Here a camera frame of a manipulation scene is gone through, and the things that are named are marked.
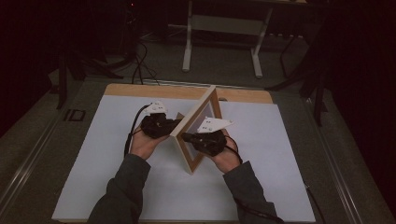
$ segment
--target gray floor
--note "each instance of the gray floor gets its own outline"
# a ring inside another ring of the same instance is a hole
[[[145,64],[156,72],[156,78],[162,85],[201,83],[262,89],[284,80],[277,58],[287,40],[281,37],[265,38],[260,53],[264,78],[257,79],[253,75],[248,48],[245,48],[248,38],[225,45],[208,43],[197,35],[192,49],[191,70],[183,73],[182,36],[183,33],[181,37],[174,35],[166,44],[144,41],[148,48]],[[288,70],[301,60],[306,48],[300,39],[288,51],[285,56]],[[144,48],[139,50],[143,55]],[[53,209],[106,85],[131,82],[134,68],[135,64],[117,72],[125,76],[123,80],[111,80],[91,73],[84,82],[69,81],[69,100],[63,110],[55,109],[56,95],[46,94],[0,139],[0,192],[7,189],[27,155],[40,144],[43,148],[37,155],[37,163],[32,164],[35,169],[26,175],[29,178],[25,178],[24,187],[16,192],[6,215],[0,218],[1,223],[56,223],[50,219]],[[148,70],[143,69],[143,77],[149,77]],[[144,82],[155,84],[148,79]],[[331,93],[327,91],[325,94],[324,104],[328,112],[322,113],[323,127],[319,128],[312,119],[311,104],[299,97],[298,89],[299,84],[296,84],[271,94],[280,108],[303,179],[310,186],[327,223],[396,223]],[[81,122],[64,121],[67,109],[85,110],[87,114]],[[48,133],[49,138],[40,139],[43,133]],[[316,223],[323,223],[318,209],[311,202]]]

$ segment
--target wooden picture frame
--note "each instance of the wooden picture frame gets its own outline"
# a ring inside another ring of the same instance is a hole
[[[193,174],[204,158],[204,154],[195,150],[191,143],[183,141],[183,133],[196,133],[205,117],[221,119],[219,99],[216,86],[210,86],[198,103],[190,110],[183,120],[170,133],[177,147],[181,150],[187,164],[187,171]]]

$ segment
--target human hand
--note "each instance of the human hand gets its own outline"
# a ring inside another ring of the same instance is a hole
[[[230,136],[227,130],[223,129],[222,132],[224,133],[224,135]],[[206,155],[216,164],[219,170],[221,170],[224,174],[227,174],[233,168],[241,164],[238,157],[230,151],[230,150],[234,150],[236,152],[235,142],[228,137],[226,137],[226,140],[227,140],[226,145],[231,149],[224,149],[222,152],[220,152],[218,155],[214,157]]]
[[[132,144],[129,149],[130,154],[141,157],[143,160],[147,160],[158,144],[165,140],[169,135],[153,139],[142,131],[142,129],[137,127],[134,130],[134,135],[132,139]]]

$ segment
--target white board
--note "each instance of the white board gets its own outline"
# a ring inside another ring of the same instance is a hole
[[[104,96],[64,185],[52,218],[88,219],[118,171],[127,134],[137,111],[156,100],[168,108],[167,117],[187,114],[197,101]],[[285,221],[314,222],[304,183],[276,105],[220,102],[227,131],[250,161],[264,196]],[[181,152],[168,140],[148,159],[151,170],[144,188],[142,221],[232,221],[236,207],[222,173],[204,158],[193,175],[185,170]]]

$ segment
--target gray jacket sleeve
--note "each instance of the gray jacket sleeve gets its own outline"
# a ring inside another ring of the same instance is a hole
[[[262,185],[254,175],[249,161],[234,168],[223,177],[235,200],[250,209],[276,216],[274,204],[265,200]],[[273,220],[253,215],[239,205],[237,205],[237,211],[242,224],[275,223]]]
[[[108,181],[106,194],[93,208],[88,223],[137,224],[149,169],[142,158],[126,155],[116,176]]]

